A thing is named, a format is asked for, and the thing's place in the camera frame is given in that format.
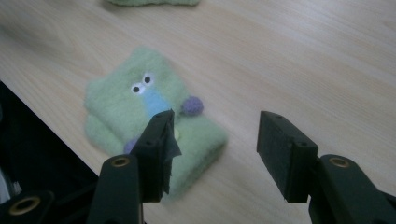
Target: purple fabric piece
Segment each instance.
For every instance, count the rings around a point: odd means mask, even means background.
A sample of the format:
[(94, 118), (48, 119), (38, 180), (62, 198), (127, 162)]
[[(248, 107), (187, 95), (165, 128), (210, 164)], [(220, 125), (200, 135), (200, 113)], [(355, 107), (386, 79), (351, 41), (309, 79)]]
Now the purple fabric piece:
[(129, 154), (131, 153), (132, 149), (134, 148), (134, 145), (136, 145), (137, 140), (139, 139), (139, 137), (136, 137), (132, 140), (130, 140), (129, 142), (127, 142), (124, 146), (124, 154)]
[(202, 101), (196, 96), (190, 96), (187, 100), (184, 101), (181, 106), (181, 110), (184, 114), (189, 116), (199, 115), (204, 111), (204, 104)]

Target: wood grain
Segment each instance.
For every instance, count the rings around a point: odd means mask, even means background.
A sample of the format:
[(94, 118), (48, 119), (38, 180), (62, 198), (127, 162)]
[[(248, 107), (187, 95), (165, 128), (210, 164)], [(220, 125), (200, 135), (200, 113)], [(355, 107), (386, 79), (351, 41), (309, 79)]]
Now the wood grain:
[(307, 205), (283, 201), (256, 153), (260, 111), (396, 195), (395, 11), (392, 0), (2, 1), (0, 79), (98, 173), (107, 156), (83, 132), (85, 86), (135, 47), (157, 49), (230, 140), (183, 198), (146, 204), (146, 221), (309, 223)]

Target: green plush toy in background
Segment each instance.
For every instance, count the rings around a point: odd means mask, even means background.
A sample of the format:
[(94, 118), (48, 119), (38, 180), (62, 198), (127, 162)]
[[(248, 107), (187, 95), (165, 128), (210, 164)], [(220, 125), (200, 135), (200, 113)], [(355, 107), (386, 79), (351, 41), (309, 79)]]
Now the green plush toy in background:
[(107, 0), (115, 5), (124, 7), (138, 7), (148, 4), (171, 4), (171, 5), (187, 5), (194, 6), (199, 0)]

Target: folded plush fabric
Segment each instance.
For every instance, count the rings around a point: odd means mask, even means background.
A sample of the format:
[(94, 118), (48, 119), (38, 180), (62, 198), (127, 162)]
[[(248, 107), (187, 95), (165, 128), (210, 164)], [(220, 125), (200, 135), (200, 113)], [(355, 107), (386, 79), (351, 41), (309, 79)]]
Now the folded plush fabric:
[(152, 116), (175, 111), (175, 138), (182, 156), (173, 159), (170, 196), (185, 191), (219, 155), (227, 134), (202, 111), (182, 80), (158, 52), (136, 49), (106, 77), (92, 81), (86, 92), (86, 134), (109, 156), (129, 153)]
[(126, 6), (126, 7), (138, 7), (148, 4), (172, 4), (172, 5), (194, 6), (199, 3), (199, 0), (107, 0), (107, 1), (119, 6)]

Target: fuzzy green fabric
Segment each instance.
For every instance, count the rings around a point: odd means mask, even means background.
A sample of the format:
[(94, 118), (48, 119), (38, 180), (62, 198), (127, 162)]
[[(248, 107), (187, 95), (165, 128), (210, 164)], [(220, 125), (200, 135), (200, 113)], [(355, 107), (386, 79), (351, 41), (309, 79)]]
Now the fuzzy green fabric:
[(172, 108), (182, 153), (173, 159), (170, 196), (174, 197), (218, 157), (227, 140), (227, 134), (203, 114), (183, 111), (189, 98), (184, 83), (162, 55), (138, 48), (111, 74), (89, 83), (85, 131), (109, 156), (120, 155), (153, 115)]
[(115, 5), (124, 7), (139, 7), (148, 4), (171, 4), (171, 5), (188, 5), (194, 6), (199, 0), (107, 0)]

